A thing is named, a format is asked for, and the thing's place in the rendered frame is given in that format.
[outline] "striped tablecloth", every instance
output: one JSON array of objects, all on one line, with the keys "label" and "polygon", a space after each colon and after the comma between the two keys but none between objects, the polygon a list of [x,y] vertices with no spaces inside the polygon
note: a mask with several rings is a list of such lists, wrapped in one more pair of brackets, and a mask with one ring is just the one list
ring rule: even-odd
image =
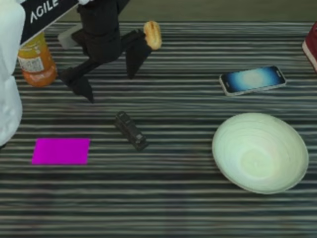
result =
[{"label": "striped tablecloth", "polygon": [[[81,63],[80,48],[58,45],[47,30],[59,70]],[[317,75],[301,50],[312,23],[162,23],[163,48],[134,80],[125,59],[88,75],[96,103],[74,96],[59,80],[44,89],[16,78],[23,119],[0,153],[0,237],[198,238],[317,237]],[[121,31],[142,27],[122,23]],[[288,86],[225,97],[219,75],[266,65],[281,68]],[[137,153],[113,125],[126,111],[150,146]],[[310,167],[294,189],[246,192],[227,181],[211,142],[227,118],[274,115],[294,126]],[[89,137],[89,164],[30,165],[37,137]]]}]

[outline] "magenta sticky note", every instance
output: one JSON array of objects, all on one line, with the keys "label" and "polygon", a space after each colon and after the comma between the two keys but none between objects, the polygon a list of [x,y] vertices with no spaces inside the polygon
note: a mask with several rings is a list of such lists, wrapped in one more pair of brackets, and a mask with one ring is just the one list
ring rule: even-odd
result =
[{"label": "magenta sticky note", "polygon": [[88,138],[38,138],[32,165],[83,165],[88,163]]}]

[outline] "orange juice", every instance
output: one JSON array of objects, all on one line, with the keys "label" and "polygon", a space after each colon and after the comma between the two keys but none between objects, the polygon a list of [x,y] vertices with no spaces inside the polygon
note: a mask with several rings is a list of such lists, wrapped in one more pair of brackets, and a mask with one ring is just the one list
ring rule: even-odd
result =
[{"label": "orange juice", "polygon": [[46,44],[44,32],[22,46],[18,61],[26,82],[33,87],[45,87],[57,77],[56,64]]}]

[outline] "yellow bread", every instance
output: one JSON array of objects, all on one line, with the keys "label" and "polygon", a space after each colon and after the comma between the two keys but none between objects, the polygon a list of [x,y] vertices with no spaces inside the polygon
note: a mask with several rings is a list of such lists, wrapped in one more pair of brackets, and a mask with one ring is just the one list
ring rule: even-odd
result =
[{"label": "yellow bread", "polygon": [[152,50],[158,50],[162,46],[162,36],[160,32],[159,24],[155,21],[148,21],[144,24],[144,33],[146,35],[145,39],[148,46]]}]

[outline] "white bowl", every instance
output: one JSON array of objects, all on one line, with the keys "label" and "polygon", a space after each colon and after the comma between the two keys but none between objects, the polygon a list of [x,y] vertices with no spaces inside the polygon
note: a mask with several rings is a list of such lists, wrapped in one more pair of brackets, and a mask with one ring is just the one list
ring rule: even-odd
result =
[{"label": "white bowl", "polygon": [[226,120],[213,137],[212,153],[231,182],[261,194],[292,188],[302,180],[309,164],[306,145],[297,131],[260,113]]}]

